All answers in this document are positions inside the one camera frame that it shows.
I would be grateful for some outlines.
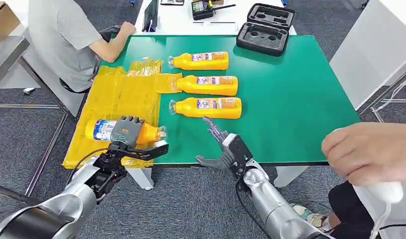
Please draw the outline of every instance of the bottle label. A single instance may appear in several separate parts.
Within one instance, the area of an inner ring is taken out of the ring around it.
[[[198,85],[229,85],[232,84],[231,76],[204,76],[197,77]]]
[[[93,129],[93,138],[95,140],[110,141],[110,135],[115,127],[116,121],[100,119],[96,121]]]
[[[234,98],[197,100],[197,109],[221,109],[221,108],[236,108],[236,107],[237,101]]]
[[[222,51],[219,52],[208,52],[208,53],[198,53],[191,55],[192,61],[204,61],[204,60],[223,60],[225,56]]]

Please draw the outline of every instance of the sneaker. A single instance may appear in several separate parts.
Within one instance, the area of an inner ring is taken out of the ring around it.
[[[331,229],[329,225],[329,215],[313,213],[308,208],[298,204],[290,204],[290,206],[302,219],[312,224],[320,231],[327,232]]]

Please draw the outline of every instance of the person's hand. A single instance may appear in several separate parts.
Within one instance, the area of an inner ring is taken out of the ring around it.
[[[406,181],[406,124],[356,123],[330,133],[321,149],[353,185]]]
[[[132,35],[136,32],[136,27],[129,23],[128,21],[125,21],[122,26],[121,29],[119,30],[118,34],[121,34],[123,36],[129,36]]]

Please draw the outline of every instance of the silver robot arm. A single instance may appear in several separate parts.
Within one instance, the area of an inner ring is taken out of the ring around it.
[[[269,182],[269,176],[253,159],[239,135],[221,131],[205,117],[210,132],[218,141],[222,155],[218,159],[196,156],[197,162],[213,168],[229,168],[242,191],[248,192],[267,231],[274,239],[332,239],[303,220]]]
[[[84,164],[62,193],[2,221],[0,239],[73,239],[96,205],[127,175],[121,165],[123,157],[150,160],[168,152],[165,141],[152,149],[135,149],[143,123],[137,117],[122,117],[112,131],[107,151]]]

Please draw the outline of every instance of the gray t-shirt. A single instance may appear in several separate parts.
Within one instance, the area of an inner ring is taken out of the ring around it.
[[[33,46],[51,69],[76,92],[92,85],[100,58],[88,47],[102,36],[74,0],[30,0]]]

